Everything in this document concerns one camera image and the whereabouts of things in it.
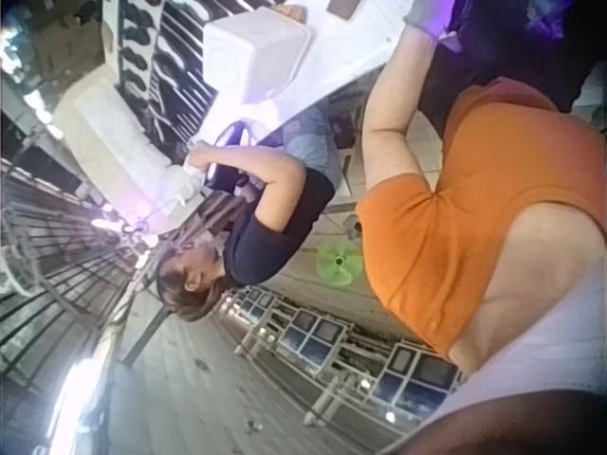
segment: hair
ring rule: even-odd
[[[225,277],[215,279],[202,291],[190,292],[185,289],[186,275],[170,271],[162,275],[160,271],[168,260],[178,254],[176,248],[169,249],[162,255],[156,268],[156,289],[164,305],[180,318],[194,321],[204,318],[219,302],[221,295],[228,288]]]

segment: woman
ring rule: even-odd
[[[340,183],[340,161],[328,121],[327,102],[310,107],[283,128],[284,149],[195,148],[189,163],[205,172],[211,163],[252,174],[265,185],[248,185],[223,248],[203,240],[172,249],[157,269],[160,298],[184,319],[203,318],[222,293],[264,282],[278,273],[312,230]]]

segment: white box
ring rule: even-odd
[[[204,80],[238,102],[272,98],[295,77],[311,38],[309,27],[267,8],[208,23]]]

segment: glove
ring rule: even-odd
[[[438,39],[451,22],[455,0],[414,0],[405,22]]]

